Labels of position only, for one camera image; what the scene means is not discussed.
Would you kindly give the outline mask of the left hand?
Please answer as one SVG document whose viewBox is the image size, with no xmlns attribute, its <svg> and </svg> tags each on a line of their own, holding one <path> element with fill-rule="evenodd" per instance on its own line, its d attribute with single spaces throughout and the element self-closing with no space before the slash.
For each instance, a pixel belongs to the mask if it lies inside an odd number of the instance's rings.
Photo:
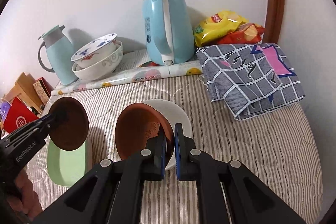
<svg viewBox="0 0 336 224">
<path fill-rule="evenodd" d="M 14 211 L 22 211 L 33 221 L 43 211 L 38 194 L 33 190 L 33 183 L 24 169 L 20 171 L 14 182 L 22 197 L 8 196 L 7 202 Z"/>
</svg>

